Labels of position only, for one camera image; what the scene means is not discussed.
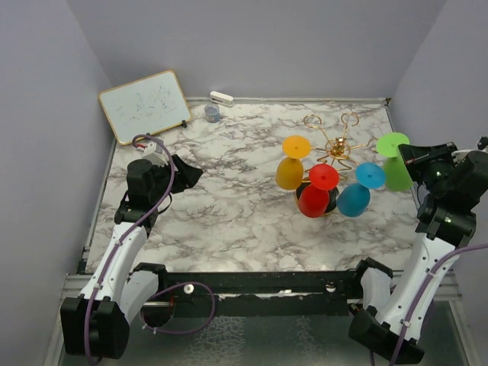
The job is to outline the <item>blue plastic wine glass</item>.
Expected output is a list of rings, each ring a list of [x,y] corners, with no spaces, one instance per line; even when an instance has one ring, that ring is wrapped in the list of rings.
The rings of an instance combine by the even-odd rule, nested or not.
[[[355,170],[357,182],[348,185],[336,200],[339,212],[346,217],[359,217],[369,206],[371,190],[386,182],[384,170],[377,164],[365,162]]]

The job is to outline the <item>green plastic wine glass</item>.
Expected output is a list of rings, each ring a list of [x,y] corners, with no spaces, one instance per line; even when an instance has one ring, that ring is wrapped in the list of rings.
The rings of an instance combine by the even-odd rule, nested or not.
[[[390,191],[408,191],[413,185],[400,154],[401,144],[408,145],[409,138],[397,132],[383,135],[376,143],[377,153],[386,158],[383,170],[386,175],[385,185]]]

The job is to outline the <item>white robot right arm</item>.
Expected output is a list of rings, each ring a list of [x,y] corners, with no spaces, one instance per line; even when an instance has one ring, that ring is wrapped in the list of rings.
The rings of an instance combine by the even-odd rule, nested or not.
[[[410,178],[428,193],[417,212],[416,240],[396,284],[393,272],[367,258],[356,268],[350,288],[363,298],[348,335],[391,365],[418,364],[418,342],[427,310],[444,276],[473,238],[473,209],[487,190],[487,140],[477,149],[453,143],[397,147]]]

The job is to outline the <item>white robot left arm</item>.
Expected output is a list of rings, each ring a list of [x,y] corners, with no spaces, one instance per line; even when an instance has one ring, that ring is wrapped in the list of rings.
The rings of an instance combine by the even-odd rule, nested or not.
[[[127,190],[114,215],[111,241],[95,273],[76,297],[60,308],[64,346],[69,355],[120,358],[129,340],[130,324],[146,298],[163,299],[166,279],[130,269],[159,216],[159,206],[173,194],[193,188],[203,170],[173,155],[161,165],[137,159],[127,166]]]

